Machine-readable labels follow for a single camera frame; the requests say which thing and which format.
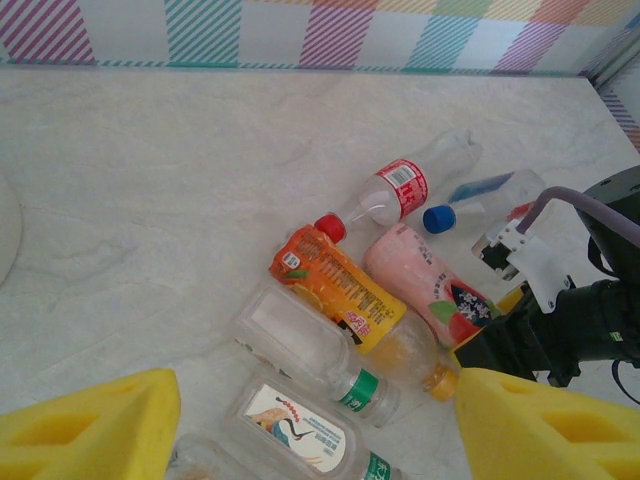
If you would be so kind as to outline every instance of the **bird illustration on label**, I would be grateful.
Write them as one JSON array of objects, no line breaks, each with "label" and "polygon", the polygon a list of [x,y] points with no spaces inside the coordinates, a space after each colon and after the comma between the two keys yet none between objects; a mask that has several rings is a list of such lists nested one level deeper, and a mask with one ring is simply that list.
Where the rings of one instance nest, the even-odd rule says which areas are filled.
[{"label": "bird illustration on label", "polygon": [[260,425],[287,447],[290,447],[289,436],[287,436],[287,434],[282,429],[283,423],[289,425],[289,432],[291,438],[293,438],[294,441],[300,441],[306,435],[314,432],[313,430],[311,430],[309,432],[297,433],[294,426],[294,420],[291,419],[291,416],[293,416],[296,423],[300,421],[295,408],[291,405],[290,402],[282,400],[280,397],[276,397],[276,400],[287,407],[287,410],[285,410],[284,408],[270,408],[269,410],[266,410],[262,413],[249,415],[251,420]]}]

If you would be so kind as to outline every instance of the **plastic bottle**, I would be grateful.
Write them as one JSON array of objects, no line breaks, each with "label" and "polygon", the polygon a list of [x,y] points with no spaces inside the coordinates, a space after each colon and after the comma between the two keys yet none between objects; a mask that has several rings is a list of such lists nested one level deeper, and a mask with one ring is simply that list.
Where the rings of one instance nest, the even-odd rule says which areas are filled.
[{"label": "plastic bottle", "polygon": [[390,227],[424,205],[432,191],[470,172],[481,155],[482,147],[471,140],[469,130],[447,130],[409,155],[409,160],[394,160],[369,177],[345,205],[318,219],[315,226],[334,243],[363,222]]},{"label": "plastic bottle", "polygon": [[251,353],[376,427],[398,410],[400,390],[364,369],[339,328],[275,282],[258,287],[232,331]]},{"label": "plastic bottle", "polygon": [[460,344],[499,315],[402,223],[369,248],[364,268],[381,287],[415,308],[445,347]]},{"label": "plastic bottle", "polygon": [[358,426],[282,375],[258,370],[226,416],[228,435],[289,478],[401,480]]},{"label": "plastic bottle", "polygon": [[269,272],[348,330],[356,351],[376,371],[422,387],[440,401],[453,395],[457,376],[440,363],[427,324],[371,280],[327,235],[311,225],[297,230]]},{"label": "plastic bottle", "polygon": [[213,440],[192,433],[173,447],[164,480],[259,480]]},{"label": "plastic bottle", "polygon": [[453,192],[448,204],[424,212],[424,227],[437,234],[453,228],[478,229],[496,221],[506,224],[526,215],[545,188],[544,180],[532,170],[466,183]]}]

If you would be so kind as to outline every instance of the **pink bottle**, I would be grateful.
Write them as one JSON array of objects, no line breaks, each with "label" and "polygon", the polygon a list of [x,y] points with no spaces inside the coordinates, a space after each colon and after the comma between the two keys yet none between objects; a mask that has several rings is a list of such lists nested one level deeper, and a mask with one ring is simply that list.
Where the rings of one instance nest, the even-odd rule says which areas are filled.
[{"label": "pink bottle", "polygon": [[426,320],[445,347],[453,347],[491,322],[497,310],[436,257],[413,229],[396,224],[364,257],[365,270]]}]

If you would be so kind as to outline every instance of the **water bottle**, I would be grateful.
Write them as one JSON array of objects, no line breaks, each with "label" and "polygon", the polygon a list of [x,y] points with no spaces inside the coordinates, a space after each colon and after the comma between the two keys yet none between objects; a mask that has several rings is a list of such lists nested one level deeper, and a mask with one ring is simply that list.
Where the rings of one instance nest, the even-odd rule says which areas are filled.
[{"label": "water bottle", "polygon": [[429,326],[386,292],[312,225],[297,230],[276,253],[271,275],[349,333],[377,372],[441,402],[457,375],[439,358]]},{"label": "water bottle", "polygon": [[443,132],[408,159],[394,160],[369,177],[345,205],[318,219],[315,227],[334,243],[364,222],[390,227],[424,205],[431,192],[469,173],[481,155],[482,147],[471,140],[469,130]]},{"label": "water bottle", "polygon": [[337,326],[275,282],[258,287],[231,329],[252,354],[376,427],[398,410],[398,388],[363,368]]},{"label": "water bottle", "polygon": [[164,480],[258,480],[213,440],[182,435],[171,453]]},{"label": "water bottle", "polygon": [[229,409],[225,430],[287,478],[402,480],[358,426],[282,375],[259,369]]},{"label": "water bottle", "polygon": [[446,205],[428,208],[422,217],[429,233],[504,225],[527,214],[546,186],[532,170],[518,170],[460,185]]}]

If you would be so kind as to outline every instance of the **bottle cap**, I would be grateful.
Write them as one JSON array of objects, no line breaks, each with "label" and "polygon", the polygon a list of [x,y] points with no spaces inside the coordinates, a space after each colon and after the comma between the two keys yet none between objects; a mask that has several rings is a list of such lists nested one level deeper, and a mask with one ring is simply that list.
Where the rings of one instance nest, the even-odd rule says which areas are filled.
[{"label": "bottle cap", "polygon": [[347,236],[344,223],[333,213],[327,213],[324,217],[320,217],[313,226],[322,233],[326,233],[333,243],[338,243]]},{"label": "bottle cap", "polygon": [[433,379],[429,378],[425,381],[425,388],[429,391],[431,396],[439,402],[446,402],[453,394],[456,393],[456,387],[458,385],[458,375],[449,367],[440,365],[440,378],[437,383],[433,384]]},{"label": "bottle cap", "polygon": [[456,212],[449,205],[427,208],[422,215],[422,223],[429,233],[446,232],[456,224]]}]

